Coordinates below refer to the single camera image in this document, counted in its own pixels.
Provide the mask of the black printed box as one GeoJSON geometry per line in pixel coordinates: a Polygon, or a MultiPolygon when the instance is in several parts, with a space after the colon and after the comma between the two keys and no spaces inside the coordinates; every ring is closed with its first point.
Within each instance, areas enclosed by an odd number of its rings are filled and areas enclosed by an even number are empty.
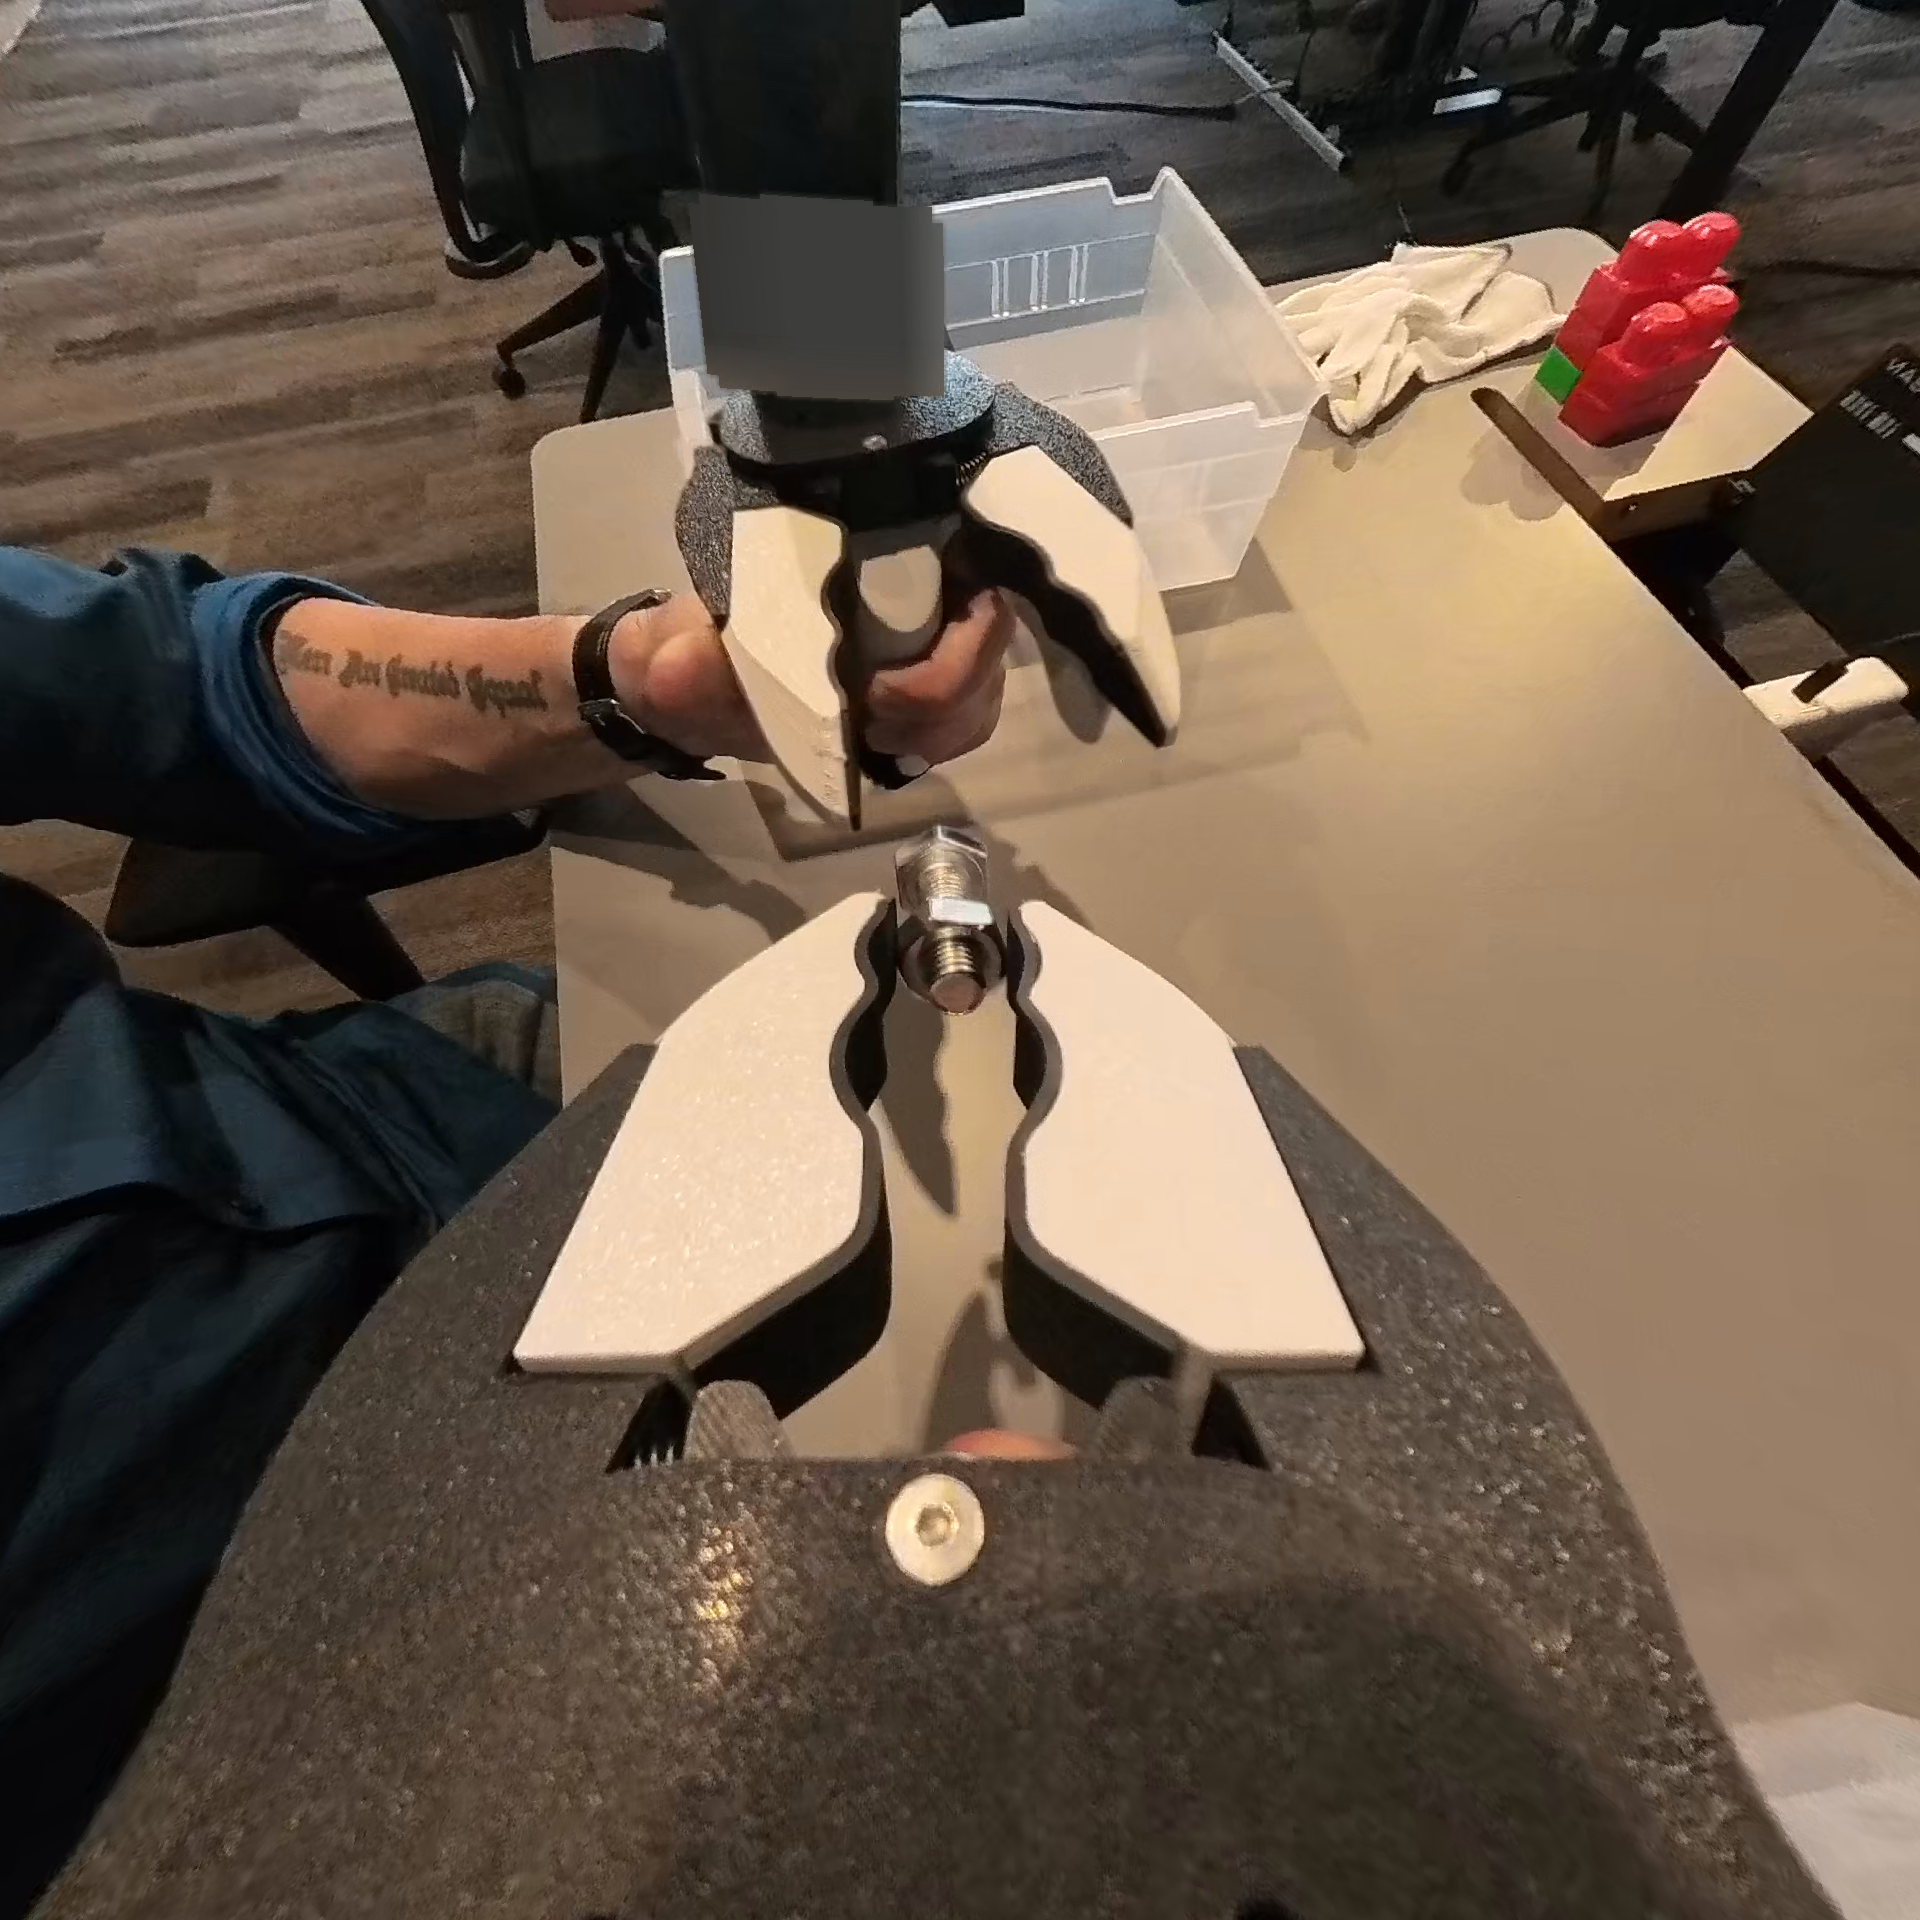
{"type": "Polygon", "coordinates": [[[1917,352],[1886,347],[1735,483],[1752,560],[1847,654],[1917,634],[1917,352]]]}

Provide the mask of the steel hex bolt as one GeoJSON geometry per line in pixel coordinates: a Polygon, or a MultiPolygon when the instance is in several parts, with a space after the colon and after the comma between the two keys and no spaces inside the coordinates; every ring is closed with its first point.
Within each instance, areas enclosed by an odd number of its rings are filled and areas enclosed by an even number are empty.
{"type": "MultiPolygon", "coordinates": [[[[916,839],[902,842],[893,852],[893,884],[896,959],[897,920],[905,905],[915,905],[927,897],[966,894],[971,897],[985,897],[997,914],[990,897],[987,851],[978,835],[964,828],[935,825],[927,828],[916,839]]],[[[907,979],[902,979],[902,983],[915,994],[937,1007],[944,1016],[960,1018],[976,1010],[997,988],[999,980],[992,986],[983,988],[976,980],[962,973],[957,979],[940,983],[932,994],[915,990],[907,979]]]]}

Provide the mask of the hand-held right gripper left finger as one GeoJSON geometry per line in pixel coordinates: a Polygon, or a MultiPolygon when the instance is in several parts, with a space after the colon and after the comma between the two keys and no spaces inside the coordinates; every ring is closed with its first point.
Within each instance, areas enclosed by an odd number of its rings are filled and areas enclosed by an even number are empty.
{"type": "Polygon", "coordinates": [[[890,994],[891,920],[854,892],[671,1022],[515,1338],[523,1371],[694,1371],[871,1241],[853,1040],[890,994]]]}

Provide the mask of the brown thin board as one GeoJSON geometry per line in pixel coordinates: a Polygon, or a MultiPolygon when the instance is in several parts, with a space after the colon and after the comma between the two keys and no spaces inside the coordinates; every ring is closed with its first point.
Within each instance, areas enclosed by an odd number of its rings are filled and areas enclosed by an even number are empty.
{"type": "Polygon", "coordinates": [[[1676,420],[1626,445],[1573,437],[1530,366],[1475,382],[1471,404],[1483,434],[1468,493],[1522,519],[1571,513],[1606,542],[1706,517],[1724,479],[1756,467],[1813,414],[1739,350],[1718,363],[1676,420]]]}

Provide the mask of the clear divided plastic bin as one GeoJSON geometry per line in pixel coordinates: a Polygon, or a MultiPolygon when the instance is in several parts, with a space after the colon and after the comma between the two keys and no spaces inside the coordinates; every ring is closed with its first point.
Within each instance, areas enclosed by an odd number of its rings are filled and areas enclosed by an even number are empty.
{"type": "Polygon", "coordinates": [[[1098,447],[1157,587],[1237,571],[1323,382],[1171,167],[950,200],[948,347],[1098,447]]]}

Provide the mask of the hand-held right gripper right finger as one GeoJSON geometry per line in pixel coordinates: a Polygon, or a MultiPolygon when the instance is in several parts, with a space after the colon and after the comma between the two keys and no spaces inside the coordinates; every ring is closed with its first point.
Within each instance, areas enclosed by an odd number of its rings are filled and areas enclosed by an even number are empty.
{"type": "Polygon", "coordinates": [[[1230,1033],[1051,904],[1008,936],[1019,1352],[1054,1376],[1354,1371],[1362,1333],[1230,1033]]]}

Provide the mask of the person's black office chair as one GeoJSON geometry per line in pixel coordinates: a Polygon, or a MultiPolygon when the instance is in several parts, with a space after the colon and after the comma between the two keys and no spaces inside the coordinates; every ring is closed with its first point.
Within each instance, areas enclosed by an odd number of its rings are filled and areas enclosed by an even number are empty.
{"type": "Polygon", "coordinates": [[[372,897],[517,856],[546,829],[548,810],[526,808],[348,863],[131,841],[103,930],[120,947],[149,950],[269,928],[350,994],[391,999],[420,988],[423,973],[372,897]]]}

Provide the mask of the person's left forearm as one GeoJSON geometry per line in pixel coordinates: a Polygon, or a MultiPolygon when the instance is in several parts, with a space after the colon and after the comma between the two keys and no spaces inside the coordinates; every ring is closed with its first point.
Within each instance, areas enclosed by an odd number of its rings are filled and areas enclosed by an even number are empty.
{"type": "Polygon", "coordinates": [[[357,799],[473,820],[624,780],[581,719],[578,615],[468,617],[304,598],[268,654],[306,745],[357,799]]]}

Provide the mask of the red toy block stack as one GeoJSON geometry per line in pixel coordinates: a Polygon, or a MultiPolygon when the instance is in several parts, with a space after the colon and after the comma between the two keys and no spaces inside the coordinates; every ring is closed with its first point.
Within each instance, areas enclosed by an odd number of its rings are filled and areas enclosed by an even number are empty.
{"type": "Polygon", "coordinates": [[[1730,345],[1740,298],[1726,262],[1739,238],[1724,210],[1655,217],[1587,275],[1548,345],[1582,369],[1558,407],[1573,439],[1627,445],[1679,417],[1730,345]]]}

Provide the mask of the steel hex nut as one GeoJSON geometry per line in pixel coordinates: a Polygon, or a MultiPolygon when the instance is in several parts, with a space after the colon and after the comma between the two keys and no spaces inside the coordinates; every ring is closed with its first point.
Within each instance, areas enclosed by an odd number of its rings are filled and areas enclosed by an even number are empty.
{"type": "Polygon", "coordinates": [[[983,988],[999,980],[999,920],[985,897],[950,894],[905,905],[897,920],[897,972],[932,994],[948,979],[970,977],[983,988]]]}

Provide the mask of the person's grey jeans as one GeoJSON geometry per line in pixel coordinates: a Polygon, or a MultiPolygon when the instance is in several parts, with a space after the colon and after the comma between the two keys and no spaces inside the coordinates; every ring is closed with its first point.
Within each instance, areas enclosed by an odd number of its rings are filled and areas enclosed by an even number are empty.
{"type": "Polygon", "coordinates": [[[475,963],[393,994],[382,1004],[463,1047],[550,1107],[564,1101],[558,977],[552,965],[475,963]]]}

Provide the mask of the person's blue shirt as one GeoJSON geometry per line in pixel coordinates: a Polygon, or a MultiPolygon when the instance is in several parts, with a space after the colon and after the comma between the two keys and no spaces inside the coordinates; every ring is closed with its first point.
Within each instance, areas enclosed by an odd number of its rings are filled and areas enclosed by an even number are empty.
{"type": "MultiPolygon", "coordinates": [[[[289,572],[3,548],[3,824],[348,863],[444,825],[357,799],[268,640],[289,572]]],[[[142,1739],[260,1475],[357,1322],[554,1116],[382,1004],[246,1019],[2,904],[2,1898],[142,1739]]]]}

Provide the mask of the black wrist watch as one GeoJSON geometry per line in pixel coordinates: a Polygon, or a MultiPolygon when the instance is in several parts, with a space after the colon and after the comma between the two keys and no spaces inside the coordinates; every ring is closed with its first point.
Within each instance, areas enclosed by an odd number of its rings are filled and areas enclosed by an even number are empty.
{"type": "Polygon", "coordinates": [[[642,726],[614,684],[614,630],[624,617],[655,611],[671,598],[665,588],[648,587],[604,605],[582,622],[570,659],[578,719],[602,748],[644,776],[684,783],[723,780],[724,773],[708,757],[686,753],[642,726]]]}

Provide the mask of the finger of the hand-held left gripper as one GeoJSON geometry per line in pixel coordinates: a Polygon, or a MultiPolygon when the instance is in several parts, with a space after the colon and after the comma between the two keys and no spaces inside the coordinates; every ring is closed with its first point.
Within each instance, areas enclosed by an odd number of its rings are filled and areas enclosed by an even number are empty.
{"type": "Polygon", "coordinates": [[[759,738],[806,802],[856,828],[861,774],[830,605],[845,528],[782,502],[744,509],[731,517],[728,557],[720,640],[759,738]]]}
{"type": "Polygon", "coordinates": [[[985,458],[957,497],[980,574],[1024,599],[1153,748],[1183,720],[1183,670],[1131,525],[1040,447],[985,458]]]}

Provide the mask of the person's left hand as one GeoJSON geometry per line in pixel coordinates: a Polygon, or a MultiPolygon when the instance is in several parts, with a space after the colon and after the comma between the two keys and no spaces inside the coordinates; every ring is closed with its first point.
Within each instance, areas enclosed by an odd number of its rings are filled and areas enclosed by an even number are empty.
{"type": "MultiPolygon", "coordinates": [[[[999,590],[975,592],[923,659],[865,680],[854,696],[858,741],[918,773],[983,748],[999,720],[1013,628],[999,590]]],[[[696,757],[772,760],[720,633],[692,592],[624,615],[609,663],[616,696],[647,732],[696,757]]]]}

